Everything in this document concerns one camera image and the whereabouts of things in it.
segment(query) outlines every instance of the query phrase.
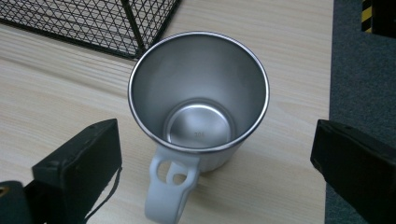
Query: yellow and black tape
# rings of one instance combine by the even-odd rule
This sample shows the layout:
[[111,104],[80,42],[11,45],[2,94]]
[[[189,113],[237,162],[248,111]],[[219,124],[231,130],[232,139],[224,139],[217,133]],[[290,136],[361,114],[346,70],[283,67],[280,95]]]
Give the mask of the yellow and black tape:
[[361,30],[366,33],[373,31],[373,0],[363,0]]

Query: mug bottom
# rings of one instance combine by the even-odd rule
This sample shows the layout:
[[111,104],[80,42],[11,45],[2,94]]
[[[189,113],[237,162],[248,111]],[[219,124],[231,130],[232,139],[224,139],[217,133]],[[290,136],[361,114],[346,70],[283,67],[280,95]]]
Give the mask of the mug bottom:
[[166,141],[181,147],[217,147],[233,140],[234,126],[226,110],[208,100],[176,106],[164,124]]

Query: mug rim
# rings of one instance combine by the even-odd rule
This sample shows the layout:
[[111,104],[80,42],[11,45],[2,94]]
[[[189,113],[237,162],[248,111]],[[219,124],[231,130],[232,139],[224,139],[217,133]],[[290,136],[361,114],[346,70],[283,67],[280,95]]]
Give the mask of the mug rim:
[[[191,148],[191,147],[182,147],[182,146],[178,146],[172,143],[169,143],[167,141],[164,141],[163,139],[161,139],[159,136],[155,135],[154,133],[152,133],[147,127],[146,125],[143,123],[143,121],[139,118],[139,116],[137,115],[135,106],[134,106],[134,101],[133,101],[133,97],[132,97],[132,86],[134,83],[134,76],[136,74],[136,71],[139,67],[139,65],[145,61],[145,58],[150,55],[150,53],[152,51],[154,51],[156,48],[160,47],[162,44],[176,39],[176,38],[181,38],[183,36],[190,36],[190,35],[204,35],[204,36],[212,36],[212,37],[216,37],[216,38],[220,38],[223,39],[225,41],[229,41],[233,44],[235,44],[237,47],[239,47],[240,49],[242,49],[244,52],[246,52],[253,60],[254,62],[259,66],[261,72],[262,72],[262,76],[264,78],[264,85],[265,85],[265,102],[263,104],[262,107],[262,111],[260,113],[260,115],[256,118],[255,122],[244,132],[242,133],[240,136],[238,136],[237,138],[235,138],[234,140],[220,145],[220,146],[216,146],[216,147],[200,147],[200,148]],[[128,83],[128,103],[129,103],[129,107],[131,109],[132,115],[134,116],[134,120],[136,121],[136,123],[139,125],[139,127],[143,130],[143,132],[148,135],[148,137],[150,137],[151,139],[153,139],[156,143],[161,144],[164,147],[170,148],[170,149],[174,149],[177,151],[183,151],[183,152],[189,152],[189,153],[207,153],[207,152],[216,152],[216,151],[221,151],[227,148],[231,148],[231,147],[235,147],[238,144],[242,143],[246,138],[248,138],[260,125],[260,123],[262,122],[262,119],[265,116],[265,113],[267,111],[268,108],[268,104],[269,104],[269,97],[270,97],[270,89],[269,89],[269,82],[268,82],[268,76],[265,73],[264,67],[262,66],[262,63],[260,62],[260,60],[257,58],[257,56],[250,50],[248,49],[246,46],[244,46],[243,44],[241,44],[240,42],[238,42],[235,39],[232,39],[226,35],[221,35],[218,33],[213,33],[213,32],[206,32],[206,31],[191,31],[191,32],[184,32],[184,33],[180,33],[180,34],[176,34],[176,35],[170,35],[168,37],[166,37],[165,39],[161,40],[160,42],[158,42],[157,44],[155,44],[154,46],[152,46],[151,48],[149,48],[146,53],[143,54],[143,56],[138,60],[138,62],[136,63],[136,65],[134,66],[134,69],[131,73],[130,79],[129,79],[129,83]]]

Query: wood grain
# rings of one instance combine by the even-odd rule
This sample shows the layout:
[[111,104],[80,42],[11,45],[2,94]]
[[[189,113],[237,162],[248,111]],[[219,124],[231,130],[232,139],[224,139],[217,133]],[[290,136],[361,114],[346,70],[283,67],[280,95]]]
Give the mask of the wood grain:
[[[180,223],[323,223],[325,182],[309,155],[316,122],[329,111],[332,1],[186,0],[165,36],[194,30],[250,48],[268,74],[271,99],[233,158],[200,177]],[[0,181],[28,184],[31,167],[52,150],[92,123],[117,118],[120,186],[90,222],[150,223],[144,202],[155,144],[129,110],[133,67],[0,25]]]

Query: black wire grid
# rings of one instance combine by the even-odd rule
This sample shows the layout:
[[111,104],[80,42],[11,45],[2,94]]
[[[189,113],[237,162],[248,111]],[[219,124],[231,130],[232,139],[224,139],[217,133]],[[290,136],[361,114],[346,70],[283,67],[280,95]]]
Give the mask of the black wire grid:
[[0,22],[68,43],[139,58],[181,0],[1,0]]

